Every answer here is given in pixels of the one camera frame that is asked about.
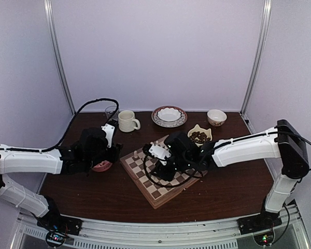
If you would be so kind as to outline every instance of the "dark wooden table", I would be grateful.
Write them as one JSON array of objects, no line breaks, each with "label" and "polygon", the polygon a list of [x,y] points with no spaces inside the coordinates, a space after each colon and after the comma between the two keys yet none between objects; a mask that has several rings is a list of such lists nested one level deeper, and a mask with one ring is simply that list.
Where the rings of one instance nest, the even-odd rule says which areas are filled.
[{"label": "dark wooden table", "polygon": [[[226,123],[212,127],[213,140],[249,134],[238,113],[227,113]],[[115,142],[124,144],[122,156],[171,132],[189,131],[196,123],[209,128],[206,113],[188,113],[188,121],[179,128],[157,126],[150,112],[136,113],[142,125],[139,131],[118,131]],[[99,127],[102,113],[80,114],[64,145],[79,139],[82,129]],[[257,213],[273,184],[263,160],[242,162],[210,171],[201,181],[183,191],[158,209],[153,209],[120,163],[108,171],[76,175],[48,175],[41,194],[49,195],[66,215],[114,222],[193,222]]]}]

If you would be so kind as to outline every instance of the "chessboard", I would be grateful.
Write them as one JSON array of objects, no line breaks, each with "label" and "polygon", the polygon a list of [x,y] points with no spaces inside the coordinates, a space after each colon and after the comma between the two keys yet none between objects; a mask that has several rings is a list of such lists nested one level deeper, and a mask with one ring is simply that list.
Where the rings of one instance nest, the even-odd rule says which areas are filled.
[{"label": "chessboard", "polygon": [[[161,147],[166,148],[164,144],[164,140],[167,136],[155,141],[154,143],[159,144]],[[175,188],[165,188],[155,185],[151,182],[147,176],[145,175],[144,166],[143,166],[143,159],[145,158],[145,154],[143,153],[142,148],[130,153],[120,159],[121,164],[123,165],[124,169],[127,171],[128,175],[134,181],[136,186],[140,189],[144,197],[149,201],[154,209],[162,206],[172,198],[176,197],[180,194],[183,190],[189,188],[192,184],[197,182],[198,178],[191,178],[186,183],[182,184],[181,186]],[[146,170],[150,173],[154,167],[156,166],[157,159],[155,158],[148,158],[145,165]],[[186,180],[189,176],[184,173],[176,172],[174,179],[170,182],[164,181],[159,179],[156,176],[151,176],[151,178],[162,185],[166,186],[174,186],[177,185],[184,180]]]}]

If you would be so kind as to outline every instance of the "vertical metal post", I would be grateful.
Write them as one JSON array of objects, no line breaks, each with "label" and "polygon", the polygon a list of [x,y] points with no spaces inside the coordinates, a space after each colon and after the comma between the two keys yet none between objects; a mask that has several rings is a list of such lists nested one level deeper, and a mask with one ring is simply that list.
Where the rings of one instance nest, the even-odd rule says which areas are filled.
[{"label": "vertical metal post", "polygon": [[52,45],[53,45],[55,61],[56,61],[56,67],[58,68],[59,77],[61,80],[61,84],[63,87],[65,97],[66,97],[68,105],[69,105],[70,112],[73,115],[73,114],[75,114],[76,111],[75,111],[72,96],[70,94],[69,87],[67,84],[66,75],[65,75],[64,70],[63,70],[62,59],[61,59],[61,55],[60,55],[60,51],[59,51],[59,44],[58,44],[58,40],[57,40],[56,32],[55,32],[54,17],[53,17],[53,12],[52,12],[52,1],[51,0],[45,0],[44,4],[45,4],[45,13],[46,13],[46,18],[47,18],[47,22],[48,22],[48,27],[49,27],[50,35],[51,35],[51,39],[52,39]]},{"label": "vertical metal post", "polygon": [[247,88],[247,92],[244,97],[244,102],[241,108],[241,115],[243,117],[246,116],[246,111],[247,107],[249,104],[249,101],[251,99],[252,91],[256,83],[257,75],[258,75],[258,70],[261,62],[261,57],[262,53],[265,47],[266,43],[266,38],[267,38],[267,32],[268,32],[268,27],[270,25],[270,18],[271,18],[271,5],[272,5],[272,0],[265,0],[264,1],[264,12],[263,12],[263,17],[261,21],[261,26],[260,26],[260,34],[259,34],[259,40],[258,40],[258,45],[257,45],[257,51],[256,51],[256,56],[255,56],[255,61],[253,63],[251,75],[250,75],[250,80],[249,80],[249,85]]}]

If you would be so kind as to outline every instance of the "patterned plate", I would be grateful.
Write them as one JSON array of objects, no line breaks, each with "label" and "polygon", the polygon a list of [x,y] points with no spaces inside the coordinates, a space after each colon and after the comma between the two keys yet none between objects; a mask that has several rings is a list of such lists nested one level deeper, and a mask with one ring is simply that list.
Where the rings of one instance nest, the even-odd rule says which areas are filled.
[{"label": "patterned plate", "polygon": [[166,128],[181,126],[187,121],[187,119],[188,115],[186,112],[175,106],[162,106],[155,109],[152,113],[153,122]]}]

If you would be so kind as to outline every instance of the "white wall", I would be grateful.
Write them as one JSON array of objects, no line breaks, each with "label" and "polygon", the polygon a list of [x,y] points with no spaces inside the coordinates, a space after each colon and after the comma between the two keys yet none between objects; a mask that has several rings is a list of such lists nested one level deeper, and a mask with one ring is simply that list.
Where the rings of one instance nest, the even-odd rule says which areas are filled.
[{"label": "white wall", "polygon": [[[311,140],[311,1],[272,3],[271,25],[247,115],[256,131],[287,119]],[[311,149],[309,161],[311,166]],[[272,160],[272,171],[281,163]],[[294,193],[311,240],[311,172]]]},{"label": "white wall", "polygon": [[[0,143],[42,148],[62,135],[70,114],[54,62],[44,1],[0,1]],[[36,190],[42,176],[12,177]],[[0,248],[17,215],[0,201]]]},{"label": "white wall", "polygon": [[53,1],[76,108],[105,96],[118,99],[121,109],[239,110],[263,5],[263,0]]}]

